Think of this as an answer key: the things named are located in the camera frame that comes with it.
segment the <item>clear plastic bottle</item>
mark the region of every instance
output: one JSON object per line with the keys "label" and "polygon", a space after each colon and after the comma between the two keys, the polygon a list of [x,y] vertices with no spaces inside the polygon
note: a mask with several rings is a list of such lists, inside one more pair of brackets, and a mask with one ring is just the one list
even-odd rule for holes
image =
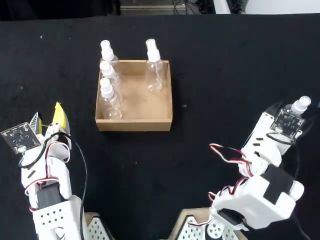
{"label": "clear plastic bottle", "polygon": [[109,62],[112,67],[116,67],[116,65],[119,63],[119,58],[114,54],[113,49],[111,48],[111,44],[108,40],[103,40],[100,43],[101,46],[101,62],[107,61]]}
{"label": "clear plastic bottle", "polygon": [[302,96],[299,100],[295,101],[293,104],[286,105],[283,110],[287,113],[294,114],[300,117],[311,104],[311,99],[308,96]]}
{"label": "clear plastic bottle", "polygon": [[145,69],[146,87],[150,92],[160,92],[165,85],[164,63],[157,49],[156,40],[148,39],[145,44],[148,55]]}
{"label": "clear plastic bottle", "polygon": [[119,93],[120,97],[122,98],[122,91],[121,91],[121,78],[119,74],[115,71],[112,65],[107,61],[100,62],[100,69],[103,75],[103,78],[108,78],[114,87],[114,89]]}
{"label": "clear plastic bottle", "polygon": [[99,103],[104,119],[121,119],[121,103],[116,90],[110,84],[110,80],[106,77],[100,80],[100,96]]}

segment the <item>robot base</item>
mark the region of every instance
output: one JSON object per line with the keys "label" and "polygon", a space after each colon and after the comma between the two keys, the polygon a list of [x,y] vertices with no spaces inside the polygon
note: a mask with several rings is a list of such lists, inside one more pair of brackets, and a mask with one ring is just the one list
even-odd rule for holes
{"label": "robot base", "polygon": [[222,230],[214,221],[203,226],[188,224],[188,222],[194,224],[205,222],[209,215],[209,208],[182,210],[167,240],[248,240],[240,231],[233,232],[226,227]]}

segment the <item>black cable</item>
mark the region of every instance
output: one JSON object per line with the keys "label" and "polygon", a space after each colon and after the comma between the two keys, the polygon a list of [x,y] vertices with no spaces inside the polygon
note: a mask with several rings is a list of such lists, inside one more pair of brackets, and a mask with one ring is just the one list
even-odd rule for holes
{"label": "black cable", "polygon": [[295,155],[296,155],[296,169],[295,169],[295,173],[294,173],[294,179],[297,179],[298,174],[299,174],[299,170],[300,170],[300,154],[299,154],[299,149],[298,146],[295,144]]}
{"label": "black cable", "polygon": [[42,157],[42,155],[45,153],[45,150],[47,148],[47,144],[49,142],[50,139],[52,139],[54,136],[57,136],[57,135],[60,135],[60,134],[63,134],[64,132],[56,132],[54,134],[52,134],[49,138],[47,138],[44,143],[43,143],[43,147],[39,153],[39,155],[35,158],[35,160],[33,162],[31,162],[30,164],[27,164],[27,165],[22,165],[22,161],[24,160],[24,157],[25,155],[23,154],[22,157],[20,158],[19,160],[19,163],[18,163],[18,166],[22,169],[28,169],[28,168],[31,168],[33,165],[35,165],[39,160],[40,158]]}
{"label": "black cable", "polygon": [[84,217],[84,202],[85,202],[85,197],[86,197],[86,191],[87,191],[87,185],[88,185],[88,168],[87,168],[87,162],[86,162],[86,158],[84,156],[84,153],[81,150],[81,147],[79,146],[79,144],[75,141],[72,140],[71,137],[64,133],[64,132],[58,132],[58,134],[63,135],[67,138],[69,138],[71,141],[74,142],[74,144],[76,145],[76,147],[79,149],[79,152],[81,154],[82,160],[83,160],[83,164],[84,164],[84,170],[85,170],[85,179],[84,179],[84,189],[83,189],[83,194],[82,194],[82,199],[81,199],[81,206],[80,206],[80,235],[81,235],[81,240],[85,240],[84,237],[84,226],[83,226],[83,217]]}
{"label": "black cable", "polygon": [[271,135],[277,135],[277,134],[279,134],[279,133],[278,132],[269,132],[269,133],[266,134],[266,136],[268,138],[280,143],[280,144],[286,144],[286,145],[290,145],[290,146],[293,146],[293,145],[296,144],[296,139],[295,138],[292,141],[282,141],[282,140],[279,140],[279,139],[271,136]]}
{"label": "black cable", "polygon": [[189,2],[189,1],[186,2],[186,6],[191,10],[191,12],[192,12],[193,14],[196,14],[196,12],[192,9],[192,7],[189,6],[188,2]]}
{"label": "black cable", "polygon": [[298,227],[301,235],[302,235],[305,239],[311,240],[311,238],[310,238],[310,237],[305,233],[305,231],[302,229],[302,227],[301,227],[301,225],[300,225],[300,223],[299,223],[299,221],[298,221],[298,218],[297,218],[297,216],[296,216],[296,214],[295,214],[294,212],[292,213],[292,218],[293,218],[295,224],[297,225],[297,227]]}
{"label": "black cable", "polygon": [[173,12],[174,12],[174,14],[178,14],[179,15],[179,13],[178,13],[178,10],[177,10],[177,5],[175,4],[175,0],[171,0],[171,2],[172,2],[172,5],[173,5]]}
{"label": "black cable", "polygon": [[181,0],[177,0],[176,4],[175,4],[175,0],[171,0],[172,1],[172,5],[173,5],[173,12],[175,12],[175,14],[180,15],[178,10],[177,10],[177,5],[181,2]]}

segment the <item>wire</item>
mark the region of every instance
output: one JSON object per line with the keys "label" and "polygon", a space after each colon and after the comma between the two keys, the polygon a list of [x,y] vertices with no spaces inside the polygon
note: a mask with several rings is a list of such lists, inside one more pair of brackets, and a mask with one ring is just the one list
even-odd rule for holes
{"label": "wire", "polygon": [[296,155],[296,169],[295,169],[295,173],[294,173],[294,179],[297,179],[298,174],[299,174],[299,170],[300,170],[300,154],[299,154],[299,149],[297,145],[294,145],[295,148],[295,155]]}
{"label": "wire", "polygon": [[295,221],[295,224],[297,225],[297,227],[298,227],[301,235],[302,235],[305,239],[311,240],[311,238],[310,238],[310,237],[305,233],[305,231],[302,229],[302,227],[301,227],[301,225],[300,225],[300,223],[299,223],[299,221],[298,221],[298,218],[297,218],[297,216],[296,216],[296,214],[295,214],[294,212],[292,213],[292,218],[293,218],[293,220]]}
{"label": "wire", "polygon": [[24,194],[25,194],[26,196],[29,196],[28,189],[29,189],[32,185],[37,184],[37,183],[47,182],[47,181],[56,181],[56,182],[59,182],[59,179],[56,178],[56,177],[45,177],[45,178],[37,179],[37,180],[31,182],[28,186],[26,186],[26,188],[24,189]]}
{"label": "wire", "polygon": [[292,141],[282,141],[282,140],[279,140],[279,139],[271,136],[271,135],[277,135],[277,134],[279,134],[279,133],[278,132],[269,132],[269,133],[266,134],[266,136],[268,138],[280,143],[280,144],[286,144],[286,145],[290,145],[290,146],[293,146],[293,145],[296,144],[296,139],[295,138]]}
{"label": "wire", "polygon": [[[221,159],[224,160],[226,163],[229,163],[229,164],[245,164],[245,169],[246,169],[247,175],[248,175],[249,177],[253,177],[253,174],[252,174],[251,169],[250,169],[250,164],[251,164],[251,163],[250,163],[249,161],[247,161],[247,160],[245,160],[245,159],[242,159],[242,158],[231,158],[230,160],[228,160],[228,159],[226,159],[226,158],[222,155],[222,153],[221,153],[219,150],[217,150],[217,147],[218,147],[218,148],[225,148],[224,146],[222,146],[222,145],[220,145],[220,144],[217,144],[217,143],[211,143],[211,144],[209,144],[209,146],[210,146],[210,148],[211,148],[215,153],[217,153],[217,154],[221,157]],[[233,147],[226,147],[226,148],[228,148],[228,149],[230,149],[230,150],[233,150],[233,151],[236,151],[237,153],[239,153],[239,154],[241,154],[241,155],[243,155],[243,156],[245,157],[245,154],[244,154],[241,150],[239,150],[239,149],[235,149],[235,148],[233,148]]]}
{"label": "wire", "polygon": [[84,226],[83,226],[83,216],[84,216],[84,201],[85,201],[87,185],[88,185],[88,168],[87,168],[86,158],[85,158],[84,153],[82,152],[82,149],[79,146],[79,144],[75,140],[73,140],[68,134],[66,134],[64,132],[57,132],[57,134],[65,136],[65,137],[69,138],[71,141],[73,141],[74,144],[76,145],[76,147],[79,149],[79,152],[80,152],[82,160],[83,160],[84,170],[85,170],[85,178],[84,178],[84,189],[83,189],[83,194],[82,194],[82,199],[81,199],[81,206],[80,206],[80,221],[79,221],[79,224],[80,224],[81,240],[85,240],[85,237],[84,237]]}
{"label": "wire", "polygon": [[188,15],[188,0],[184,0],[185,15]]}
{"label": "wire", "polygon": [[181,0],[177,0],[177,2],[175,3],[175,0],[171,0],[172,5],[173,5],[173,12],[174,14],[180,15],[178,10],[177,10],[177,5],[181,2]]}
{"label": "wire", "polygon": [[35,211],[37,211],[37,209],[35,209],[35,208],[33,208],[33,207],[29,206],[29,211],[30,211],[30,212],[32,212],[32,213],[34,213]]}
{"label": "wire", "polygon": [[210,199],[211,203],[214,202],[214,199],[212,197],[216,197],[217,194],[213,193],[212,191],[208,192],[208,198]]}
{"label": "wire", "polygon": [[74,141],[74,143],[80,151],[80,154],[81,154],[82,160],[83,160],[83,164],[84,164],[84,169],[85,169],[84,189],[83,189],[82,201],[81,201],[81,206],[80,206],[80,234],[81,234],[81,240],[85,240],[84,231],[83,231],[83,214],[84,214],[84,200],[85,200],[87,184],[88,184],[88,169],[87,169],[87,163],[86,163],[85,156],[84,156],[80,146],[78,145],[78,143],[76,141]]}
{"label": "wire", "polygon": [[52,139],[54,136],[57,136],[57,135],[64,135],[64,132],[56,132],[56,133],[52,134],[49,138],[47,138],[43,143],[43,147],[42,147],[39,155],[35,158],[35,160],[33,160],[33,162],[31,162],[31,163],[29,163],[27,165],[22,165],[22,161],[24,160],[24,155],[22,155],[22,157],[19,160],[18,166],[20,168],[22,168],[22,169],[28,169],[28,168],[33,167],[40,160],[42,155],[45,153],[45,150],[46,150],[46,147],[47,147],[47,144],[48,144],[49,140]]}
{"label": "wire", "polygon": [[189,6],[188,2],[189,2],[189,1],[186,1],[186,3],[185,3],[186,6],[191,10],[191,12],[192,12],[193,14],[196,14],[196,12],[192,9],[192,7]]}
{"label": "wire", "polygon": [[212,218],[212,216],[210,215],[208,221],[204,221],[204,222],[201,222],[201,223],[193,223],[193,222],[188,221],[188,224],[191,225],[191,226],[195,226],[195,227],[201,227],[201,226],[203,226],[203,225],[209,224],[209,223],[212,221],[212,219],[213,219],[213,218]]}
{"label": "wire", "polygon": [[[226,159],[226,158],[222,155],[222,153],[221,153],[219,150],[217,150],[217,147],[218,147],[218,148],[225,148],[224,146],[222,146],[222,145],[220,145],[220,144],[210,143],[209,146],[210,146],[210,148],[211,148],[216,154],[218,154],[218,155],[221,157],[221,159],[222,159],[223,161],[225,161],[226,163],[229,163],[229,164],[237,164],[238,162],[244,162],[244,163],[247,162],[246,160],[240,159],[240,158],[232,158],[231,160]],[[241,155],[244,156],[244,154],[243,154],[243,153],[241,152],[241,150],[239,150],[239,149],[235,149],[235,148],[232,148],[232,147],[226,147],[226,148],[231,149],[231,150],[234,150],[234,151],[236,151],[237,153],[239,153],[239,154],[241,154]]]}
{"label": "wire", "polygon": [[246,180],[248,180],[248,177],[246,177],[246,176],[243,176],[242,178],[240,178],[240,179],[235,183],[235,185],[234,185],[234,187],[233,187],[232,190],[231,190],[232,187],[231,187],[230,185],[224,186],[224,187],[222,188],[222,190],[220,191],[220,193],[219,193],[219,197],[222,195],[222,193],[223,193],[226,189],[228,189],[228,192],[229,192],[230,195],[234,195],[234,194],[236,193],[237,188],[238,188],[242,183],[244,183],[244,181],[246,181]]}

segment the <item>red and white wire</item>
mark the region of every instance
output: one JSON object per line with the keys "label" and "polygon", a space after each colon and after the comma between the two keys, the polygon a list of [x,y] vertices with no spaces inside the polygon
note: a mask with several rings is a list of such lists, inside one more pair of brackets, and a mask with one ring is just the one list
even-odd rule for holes
{"label": "red and white wire", "polygon": [[203,225],[209,224],[209,223],[212,221],[212,219],[213,219],[213,218],[212,218],[212,216],[210,215],[208,221],[204,221],[204,222],[201,222],[201,223],[193,223],[193,222],[188,221],[188,224],[191,225],[191,226],[194,226],[194,227],[201,227],[201,226],[203,226]]}
{"label": "red and white wire", "polygon": [[208,192],[208,198],[210,199],[211,203],[214,202],[214,199],[212,197],[216,197],[217,194],[213,193],[212,191]]}
{"label": "red and white wire", "polygon": [[224,187],[221,189],[221,191],[219,192],[219,196],[221,196],[222,193],[223,193],[226,189],[228,189],[228,192],[229,192],[230,195],[234,195],[234,194],[236,193],[237,188],[238,188],[244,181],[246,181],[247,179],[248,179],[248,177],[246,177],[246,176],[243,176],[242,178],[240,178],[240,179],[235,183],[233,189],[231,189],[232,186],[230,186],[230,185],[224,186]]}
{"label": "red and white wire", "polygon": [[24,189],[24,194],[25,194],[26,196],[29,196],[28,189],[29,189],[32,185],[37,184],[37,183],[47,182],[47,181],[59,182],[59,179],[56,178],[56,177],[45,177],[45,178],[40,178],[40,179],[38,179],[38,180],[35,180],[35,181],[31,182],[28,186],[26,186],[26,188]]}
{"label": "red and white wire", "polygon": [[31,206],[29,206],[29,211],[34,213],[35,211],[37,211],[38,209],[32,208]]}
{"label": "red and white wire", "polygon": [[[225,161],[226,163],[229,163],[229,164],[245,164],[245,165],[246,165],[245,167],[246,167],[247,175],[248,175],[249,177],[252,177],[252,176],[253,176],[253,174],[251,173],[251,170],[250,170],[250,162],[249,162],[249,161],[247,161],[247,160],[245,160],[245,159],[242,159],[242,158],[226,159],[226,158],[223,156],[223,154],[217,149],[217,147],[218,147],[218,148],[225,148],[224,146],[222,146],[222,145],[220,145],[220,144],[217,144],[217,143],[210,143],[209,146],[210,146],[210,148],[211,148],[216,154],[218,154],[218,155],[221,157],[221,159],[222,159],[223,161]],[[241,150],[239,150],[239,149],[235,149],[235,148],[233,148],[233,147],[227,147],[227,148],[228,148],[228,149],[231,149],[231,150],[234,150],[234,151],[236,151],[237,153],[245,156],[244,153],[243,153]]]}

